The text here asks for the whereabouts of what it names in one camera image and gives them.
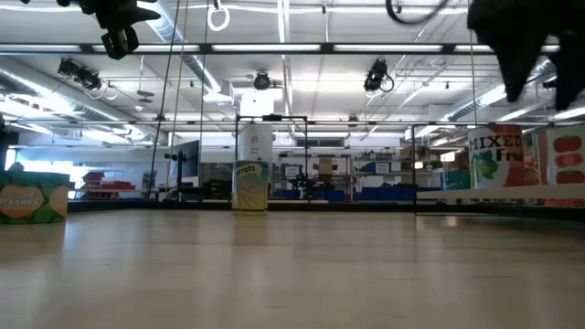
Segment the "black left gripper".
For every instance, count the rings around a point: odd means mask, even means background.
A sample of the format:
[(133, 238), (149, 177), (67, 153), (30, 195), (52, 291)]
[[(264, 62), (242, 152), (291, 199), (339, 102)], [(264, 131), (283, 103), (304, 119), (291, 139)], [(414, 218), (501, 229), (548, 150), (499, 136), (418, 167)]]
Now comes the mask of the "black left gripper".
[(138, 6), (137, 0), (57, 0), (57, 4), (78, 6), (83, 14), (95, 15), (101, 28), (110, 30), (122, 30), (161, 17), (154, 10)]

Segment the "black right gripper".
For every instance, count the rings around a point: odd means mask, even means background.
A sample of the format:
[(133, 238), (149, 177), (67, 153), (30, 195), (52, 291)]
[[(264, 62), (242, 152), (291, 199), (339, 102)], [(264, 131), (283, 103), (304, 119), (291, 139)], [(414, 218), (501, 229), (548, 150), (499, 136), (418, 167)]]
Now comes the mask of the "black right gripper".
[(468, 28), (497, 56), (508, 102), (517, 102), (549, 36), (559, 49), (549, 56), (557, 71), (556, 108), (565, 111), (584, 91), (584, 0), (475, 0)]

